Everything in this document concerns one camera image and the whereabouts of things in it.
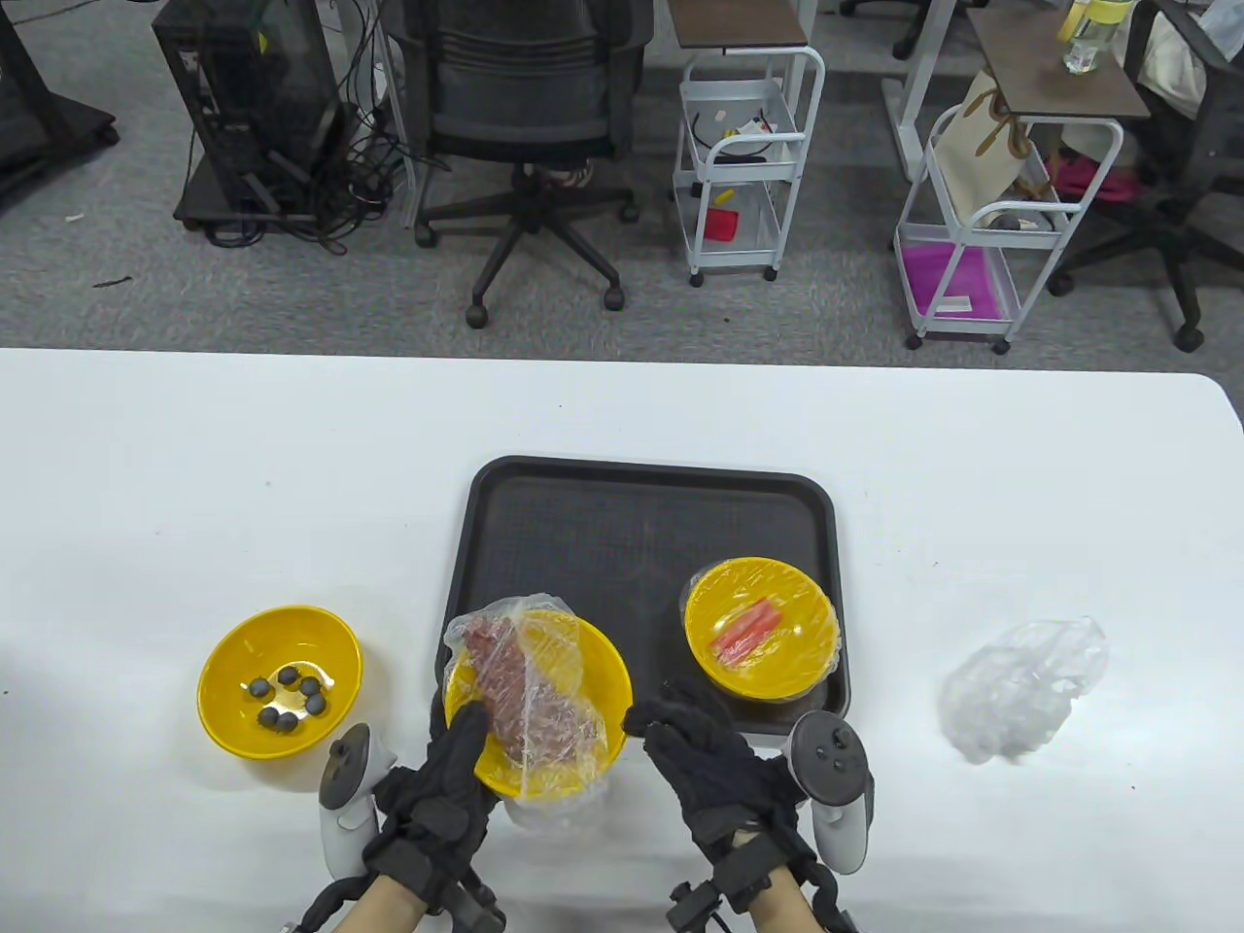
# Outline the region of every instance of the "water bottle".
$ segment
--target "water bottle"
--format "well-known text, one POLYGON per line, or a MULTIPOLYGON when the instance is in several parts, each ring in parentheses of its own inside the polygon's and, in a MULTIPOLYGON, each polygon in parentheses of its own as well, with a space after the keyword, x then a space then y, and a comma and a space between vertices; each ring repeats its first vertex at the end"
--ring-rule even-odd
POLYGON ((1087 75, 1097 67, 1097 55, 1110 46, 1118 24, 1127 19, 1136 0, 1088 0, 1071 7, 1062 32, 1070 25, 1070 40, 1062 63, 1072 75, 1087 75))

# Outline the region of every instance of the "pink mat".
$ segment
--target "pink mat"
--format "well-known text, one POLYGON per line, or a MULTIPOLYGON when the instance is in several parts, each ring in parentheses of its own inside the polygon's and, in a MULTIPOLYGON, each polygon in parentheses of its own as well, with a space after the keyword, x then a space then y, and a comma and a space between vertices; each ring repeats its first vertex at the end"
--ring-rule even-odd
MULTIPOLYGON (((921 317, 928 316, 933 292, 937 291, 938 282, 942 281, 942 275, 945 272, 945 266, 950 261, 950 254, 953 253, 954 246, 949 243, 928 243, 903 249, 903 266, 907 269, 907 281, 912 286, 912 297, 916 299, 916 310, 921 317)), ((985 251, 980 246, 968 246, 963 250, 963 256, 959 258, 959 266, 954 270, 944 297, 967 297, 972 301, 972 310, 942 312, 938 315, 938 318, 963 321, 1005 320, 998 301, 998 294, 994 291, 993 276, 985 265, 985 251)))

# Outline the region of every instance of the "white metal cart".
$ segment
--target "white metal cart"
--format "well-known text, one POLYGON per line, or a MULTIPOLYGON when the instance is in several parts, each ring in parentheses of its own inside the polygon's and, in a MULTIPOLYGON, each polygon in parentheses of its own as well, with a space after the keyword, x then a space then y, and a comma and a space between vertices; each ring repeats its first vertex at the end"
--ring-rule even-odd
MULTIPOLYGON (((952 107, 933 124, 933 132, 929 133, 929 141, 924 146, 919 174, 907 193, 907 203, 903 204, 903 213, 898 218, 898 226, 894 228, 891 246, 898 260, 898 274, 903 282, 907 311, 916 331, 907 337, 907 348, 918 350, 924 342, 924 336, 931 331, 983 333, 999 336, 993 350, 1000 356, 1010 350, 1010 341, 1023 327, 1024 318, 1028 317, 1028 312, 1033 309, 1046 279, 1057 265, 1071 235, 1076 231, 1076 226, 1080 225, 1085 211, 1088 210, 1093 195, 1097 194, 1097 189, 1115 163, 1115 157, 1118 156, 1123 144, 1123 128, 1118 121, 1110 117, 1020 117, 1026 127, 1036 123, 1095 123, 1107 127, 1112 136, 1110 152, 1079 202, 1060 202, 1052 193, 1047 195, 1047 200, 995 200, 977 210, 967 223, 962 223, 950 200, 950 193, 934 152, 942 132, 962 106, 952 107), (916 203, 916 195, 926 180, 932 182, 937 194, 942 214, 940 224, 913 224, 908 220, 912 205, 916 203), (982 224, 985 219, 999 211, 1015 213, 1020 218, 1028 219, 1030 225, 1036 229, 984 229, 982 224), (944 271, 932 290, 932 295, 919 294, 922 290, 918 284, 913 287, 913 275, 908 269, 908 264, 914 256, 913 248, 919 248, 922 244, 949 245, 944 271), (1019 297, 1019 290, 1015 287, 1015 280, 1003 253, 1006 249, 1044 250, 1050 254, 1023 300, 1019 297), (968 253, 969 250, 979 253, 972 255, 968 253), (974 262, 979 264, 985 287, 991 292, 991 301, 979 302, 975 306, 959 287, 952 286, 952 281, 959 282, 955 277, 957 272, 965 256, 969 255, 974 262)), ((1050 192, 1050 177, 1036 147, 1031 147, 1024 167, 1020 169, 1020 178, 1028 182, 1034 190, 1050 192)))
POLYGON ((825 85, 825 61, 811 46, 725 49, 723 52, 730 57, 761 57, 765 73, 759 78, 734 81, 694 80, 692 72, 699 56, 683 70, 679 87, 683 116, 671 197, 678 208, 690 284, 697 289, 704 284, 704 269, 764 266, 765 279, 778 277, 825 85), (810 61, 816 71, 812 98, 801 127, 795 124, 792 107, 774 72, 775 60, 781 58, 787 60, 784 68, 787 75, 796 60, 810 61), (725 136, 758 117, 771 132, 725 136), (740 158, 748 160, 738 162, 740 158), (779 220, 779 185, 782 183, 789 189, 779 220), (704 238, 708 210, 717 197, 714 187, 720 189, 718 194, 734 190, 729 204, 724 205, 739 214, 738 229, 729 243, 704 238))

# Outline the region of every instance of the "gray carpet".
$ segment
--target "gray carpet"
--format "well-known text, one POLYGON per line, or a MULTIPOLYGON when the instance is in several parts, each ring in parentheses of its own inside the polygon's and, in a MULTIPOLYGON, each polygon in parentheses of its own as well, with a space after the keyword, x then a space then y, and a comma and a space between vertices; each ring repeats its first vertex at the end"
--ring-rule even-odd
MULTIPOLYGON (((55 0, 6 2, 14 19, 55 0)), ((418 250, 396 211, 333 258, 270 235, 225 251, 185 233, 170 211, 185 172, 189 119, 149 30, 157 7, 101 0, 21 26, 52 90, 118 116, 122 143, 50 180, 0 215, 0 345, 277 353, 539 357, 860 366, 950 366, 1200 372, 1244 408, 1244 276, 1195 266, 1205 346, 1171 346, 1178 317, 1161 264, 1137 256, 1079 276, 1070 296, 1042 296, 1011 353, 980 343, 903 348, 904 316, 884 243, 906 183, 877 95, 894 70, 888 46, 907 7, 882 4, 855 21, 821 16, 816 44, 836 71, 781 275, 712 276, 687 285, 664 188, 677 126, 675 71, 649 70, 637 103, 634 156, 606 179, 639 192, 636 226, 612 216, 580 229, 612 258, 623 313, 601 309, 602 282, 547 235, 526 239, 489 295, 493 325, 463 323, 491 241, 445 235, 418 250), (76 221, 66 218, 83 214, 76 221), (133 276, 108 289, 95 284, 133 276)), ((658 63, 662 51, 657 50, 658 63)), ((958 24, 929 118, 962 97, 978 58, 958 24)), ((505 169, 457 163, 432 200, 486 193, 505 169)), ((1203 223, 1237 244, 1238 204, 1208 204, 1203 223)), ((1108 230, 1087 224, 1081 244, 1108 230)), ((1020 262, 1018 277, 1035 271, 1020 262)))

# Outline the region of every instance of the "desk leg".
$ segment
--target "desk leg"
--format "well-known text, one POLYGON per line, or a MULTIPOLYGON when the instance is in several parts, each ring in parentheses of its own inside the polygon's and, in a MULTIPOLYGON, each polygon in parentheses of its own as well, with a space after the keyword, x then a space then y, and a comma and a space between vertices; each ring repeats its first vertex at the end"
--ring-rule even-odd
MULTIPOLYGON (((817 0, 791 0, 791 2, 795 5, 795 15, 799 17, 799 25, 804 27, 804 35, 807 36, 807 44, 812 45, 812 26, 816 24, 817 0)), ((782 83, 786 91, 786 106, 790 107, 790 113, 794 117, 799 107, 799 92, 804 87, 802 55, 792 56, 789 60, 782 83)))
MULTIPOLYGON (((389 100, 389 109, 393 113, 393 129, 397 133, 398 142, 402 143, 402 149, 411 152, 411 141, 406 134, 406 114, 402 112, 402 96, 397 92, 397 66, 393 62, 393 47, 389 45, 388 34, 384 29, 378 24, 376 29, 379 30, 377 39, 381 46, 381 66, 384 68, 384 95, 389 100)), ((406 167, 406 208, 402 211, 402 226, 409 230, 414 226, 414 215, 423 202, 424 192, 419 189, 420 178, 415 170, 414 159, 403 154, 402 163, 406 167)), ((424 173, 422 179, 423 185, 427 187, 429 180, 430 169, 424 173)))
POLYGON ((881 82, 881 95, 886 101, 889 128, 894 133, 898 160, 908 182, 916 179, 924 154, 921 137, 916 131, 916 117, 924 103, 924 93, 928 91, 929 78, 933 77, 933 67, 942 51, 945 31, 950 27, 955 4, 957 0, 933 0, 907 68, 907 80, 902 85, 894 78, 884 78, 881 82))

